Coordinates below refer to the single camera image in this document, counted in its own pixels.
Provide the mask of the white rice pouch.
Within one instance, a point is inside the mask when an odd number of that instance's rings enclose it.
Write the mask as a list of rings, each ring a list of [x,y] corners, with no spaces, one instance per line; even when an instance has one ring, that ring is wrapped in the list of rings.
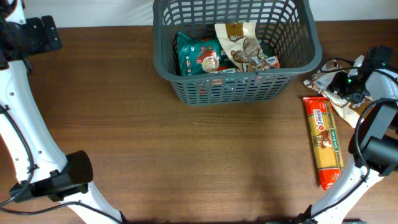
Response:
[[[350,103],[347,100],[341,99],[336,93],[327,90],[335,74],[340,71],[349,74],[350,70],[343,70],[338,65],[337,59],[331,59],[322,66],[321,70],[314,73],[309,79],[304,80],[303,84],[308,89],[328,98],[337,114],[351,127],[355,127],[359,116],[365,107],[372,103],[373,99],[371,96],[366,96],[362,103]]]

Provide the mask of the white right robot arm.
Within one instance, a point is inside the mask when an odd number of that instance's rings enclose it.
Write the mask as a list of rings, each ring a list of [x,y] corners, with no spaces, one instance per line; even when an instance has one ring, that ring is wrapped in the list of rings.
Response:
[[[386,134],[397,129],[397,69],[390,66],[392,49],[372,47],[366,55],[341,68],[337,58],[327,60],[306,80],[319,97],[303,99],[326,194],[300,214],[295,223],[344,223],[345,216],[376,183],[397,171],[397,139]],[[341,161],[334,111],[363,106],[352,120],[350,159]]]

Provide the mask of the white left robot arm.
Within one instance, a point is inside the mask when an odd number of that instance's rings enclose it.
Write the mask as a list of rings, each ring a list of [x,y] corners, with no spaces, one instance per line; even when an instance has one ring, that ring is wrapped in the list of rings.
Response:
[[[1,1],[1,137],[12,157],[17,183],[1,211],[48,197],[54,207],[72,209],[85,223],[126,223],[93,182],[93,168],[85,151],[64,154],[51,137],[30,90],[28,56],[62,48],[52,16],[25,18],[23,0]]]

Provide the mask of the multicolour tissue multipack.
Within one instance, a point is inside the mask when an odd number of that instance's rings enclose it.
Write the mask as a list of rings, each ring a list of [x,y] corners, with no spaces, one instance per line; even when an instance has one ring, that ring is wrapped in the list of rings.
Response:
[[[253,57],[252,58],[256,65],[253,66],[250,63],[243,63],[241,70],[239,67],[233,67],[233,68],[226,68],[222,70],[218,70],[215,73],[238,73],[238,72],[255,72],[255,71],[264,71],[268,69],[273,69],[273,68],[280,68],[280,63],[279,59],[277,56],[273,57]]]

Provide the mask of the orange San Remo spaghetti pack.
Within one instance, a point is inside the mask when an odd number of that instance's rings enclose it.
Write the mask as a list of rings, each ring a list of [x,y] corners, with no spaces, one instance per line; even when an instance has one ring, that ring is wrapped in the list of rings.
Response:
[[[328,190],[344,169],[333,107],[325,97],[305,97],[303,102],[320,185]]]

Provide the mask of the grey plastic basket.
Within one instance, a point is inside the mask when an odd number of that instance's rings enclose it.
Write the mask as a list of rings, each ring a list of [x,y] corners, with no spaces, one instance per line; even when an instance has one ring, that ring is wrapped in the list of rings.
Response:
[[[322,48],[308,1],[155,0],[154,67],[185,104],[219,105],[275,98],[297,75],[316,69]],[[270,47],[280,68],[249,73],[182,76],[177,33],[215,39],[216,23],[254,22],[257,39]]]

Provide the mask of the green Nescafe coffee bag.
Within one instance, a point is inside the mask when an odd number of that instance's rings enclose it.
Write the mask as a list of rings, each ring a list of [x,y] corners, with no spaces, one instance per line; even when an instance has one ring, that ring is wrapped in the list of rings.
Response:
[[[237,72],[219,40],[195,40],[181,32],[177,33],[176,38],[181,76]]]

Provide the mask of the beige brown nut pouch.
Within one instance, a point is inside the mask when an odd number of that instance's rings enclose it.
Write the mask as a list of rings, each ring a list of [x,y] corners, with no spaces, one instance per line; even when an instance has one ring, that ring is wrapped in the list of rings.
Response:
[[[256,37],[255,22],[215,24],[216,36],[229,59],[243,70],[243,63],[255,66],[253,57],[273,57],[263,52]]]

